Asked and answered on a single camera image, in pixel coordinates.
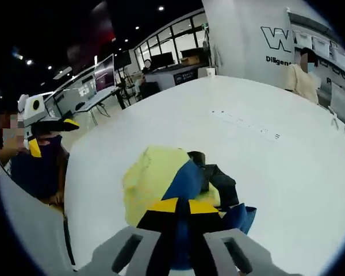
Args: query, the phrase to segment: monitor screen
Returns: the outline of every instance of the monitor screen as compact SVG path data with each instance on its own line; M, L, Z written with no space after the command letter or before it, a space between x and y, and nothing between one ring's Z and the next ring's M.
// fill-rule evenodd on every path
M114 55L110 55L95 67L94 79L97 92L110 86L115 86Z
M161 55L151 56L151 66L153 69L157 69L160 67L165 67L171 64L174 64L174 58L172 57L173 54L163 53Z
M125 51L123 53L118 53L117 56L114 57L114 69L118 70L121 69L129 64L131 64L131 56L129 51Z

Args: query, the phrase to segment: power strip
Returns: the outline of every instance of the power strip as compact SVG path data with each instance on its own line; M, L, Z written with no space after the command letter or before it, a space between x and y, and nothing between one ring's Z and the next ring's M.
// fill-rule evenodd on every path
M279 133L272 131L265 126L256 124L249 118L236 116L231 112L224 110L211 110L210 113L223 122L228 122L230 124L236 125L239 128L247 129L251 132L256 133L257 135L262 136L268 141L278 141L281 138L281 135Z

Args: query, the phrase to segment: beige shirt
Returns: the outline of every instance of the beige shirt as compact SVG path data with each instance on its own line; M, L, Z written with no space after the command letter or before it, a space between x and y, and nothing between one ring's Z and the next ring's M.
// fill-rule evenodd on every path
M298 64L291 64L287 67L287 80L285 89L318 104L317 82L304 72Z

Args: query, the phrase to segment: cardboard box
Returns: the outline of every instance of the cardboard box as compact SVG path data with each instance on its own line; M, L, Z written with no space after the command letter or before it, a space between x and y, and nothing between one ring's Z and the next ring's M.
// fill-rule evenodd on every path
M183 57L181 60L183 65L195 65L200 63L199 56Z

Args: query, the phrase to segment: round table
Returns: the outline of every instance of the round table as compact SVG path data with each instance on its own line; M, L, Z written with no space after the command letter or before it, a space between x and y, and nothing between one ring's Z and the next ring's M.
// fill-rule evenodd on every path
M127 226L121 180L154 144L204 152L207 164L235 179L239 200L258 208L248 235L274 264L319 274L345 242L345 133L331 121L327 110L297 95L224 76L123 110L71 150L65 210L76 267Z

